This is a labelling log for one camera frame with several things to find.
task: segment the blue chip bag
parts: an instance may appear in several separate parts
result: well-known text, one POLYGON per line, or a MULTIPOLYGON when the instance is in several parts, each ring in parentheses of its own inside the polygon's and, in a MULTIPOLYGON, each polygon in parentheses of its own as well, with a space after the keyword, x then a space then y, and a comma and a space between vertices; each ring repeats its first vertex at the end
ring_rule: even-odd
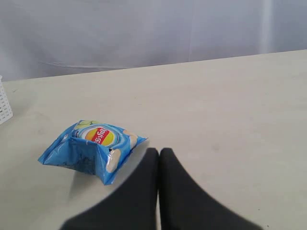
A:
POLYGON ((66 129, 38 161, 97 175, 104 184, 112 184, 132 149, 145 140, 120 127, 81 120, 66 129))

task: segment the white table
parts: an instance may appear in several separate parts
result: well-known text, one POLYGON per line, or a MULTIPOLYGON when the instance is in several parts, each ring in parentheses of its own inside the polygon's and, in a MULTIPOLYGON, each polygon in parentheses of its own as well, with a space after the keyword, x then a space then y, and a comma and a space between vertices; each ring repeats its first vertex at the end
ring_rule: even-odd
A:
POLYGON ((307 51, 5 82, 14 117, 0 126, 0 229, 54 230, 111 186, 43 166, 66 127, 93 119, 172 147, 209 194, 264 229, 307 226, 307 51))

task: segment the plastic basket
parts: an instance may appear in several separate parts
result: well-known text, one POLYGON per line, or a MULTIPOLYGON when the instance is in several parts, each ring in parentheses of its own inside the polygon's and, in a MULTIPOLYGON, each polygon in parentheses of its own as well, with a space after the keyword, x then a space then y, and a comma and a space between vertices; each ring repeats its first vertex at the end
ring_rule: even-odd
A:
POLYGON ((2 76, 0 76, 0 125, 13 116, 13 112, 5 94, 1 79, 2 76))

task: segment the lay's chip bag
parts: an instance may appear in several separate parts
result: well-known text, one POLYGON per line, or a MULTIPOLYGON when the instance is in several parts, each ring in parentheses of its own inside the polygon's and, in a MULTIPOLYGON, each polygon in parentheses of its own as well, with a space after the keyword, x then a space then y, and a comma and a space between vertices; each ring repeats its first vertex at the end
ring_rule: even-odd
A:
POLYGON ((104 184, 112 184, 132 149, 145 140, 117 126, 81 120, 66 129, 38 161, 97 175, 104 184))

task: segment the white backdrop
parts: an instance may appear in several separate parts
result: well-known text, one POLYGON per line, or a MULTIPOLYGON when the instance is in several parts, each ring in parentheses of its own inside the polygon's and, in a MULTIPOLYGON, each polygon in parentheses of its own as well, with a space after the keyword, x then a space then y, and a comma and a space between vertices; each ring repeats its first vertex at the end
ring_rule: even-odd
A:
POLYGON ((306 0, 1 0, 4 81, 307 48, 306 0))

